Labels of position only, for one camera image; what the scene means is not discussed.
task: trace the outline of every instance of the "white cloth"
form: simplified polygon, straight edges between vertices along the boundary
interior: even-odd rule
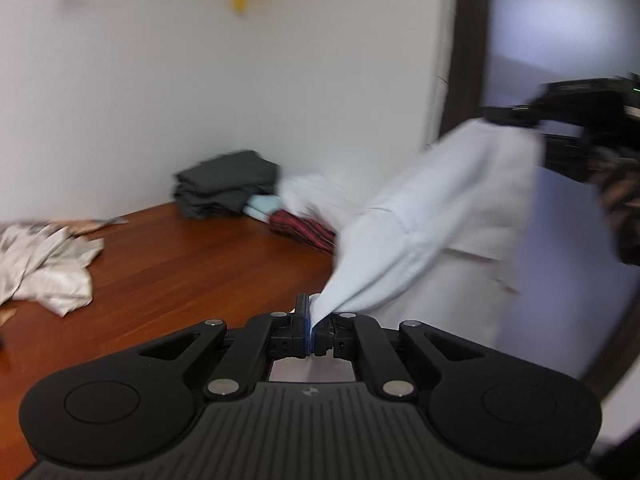
[[[102,250],[101,239],[73,238],[54,225],[8,225],[0,233],[0,304],[37,301],[62,317],[91,302],[85,267]]]
[[[283,178],[278,184],[282,208],[340,232],[362,208],[346,190],[320,174]]]
[[[483,120],[420,154],[339,234],[312,326],[361,312],[384,328],[417,319],[492,346],[541,156],[539,133]]]

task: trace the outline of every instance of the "crumpled beige garment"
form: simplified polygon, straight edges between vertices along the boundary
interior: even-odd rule
[[[73,238],[68,228],[14,224],[0,230],[0,304],[31,300],[60,317],[91,303],[85,269],[104,247],[102,239]]]

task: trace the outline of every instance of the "brown wooden surface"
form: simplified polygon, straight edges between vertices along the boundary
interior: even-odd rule
[[[36,303],[2,306],[18,312],[0,328],[0,480],[33,463],[18,406],[40,378],[210,317],[237,327],[289,311],[298,292],[319,291],[331,273],[329,256],[251,218],[187,220],[173,204],[127,218],[92,235],[105,247],[89,267],[91,304],[63,319]]]

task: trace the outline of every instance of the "silver screw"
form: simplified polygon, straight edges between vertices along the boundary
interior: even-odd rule
[[[233,379],[214,379],[207,384],[207,390],[216,395],[234,394],[240,389],[240,384]]]
[[[394,397],[411,395],[414,390],[414,386],[407,381],[387,381],[382,385],[382,391]]]

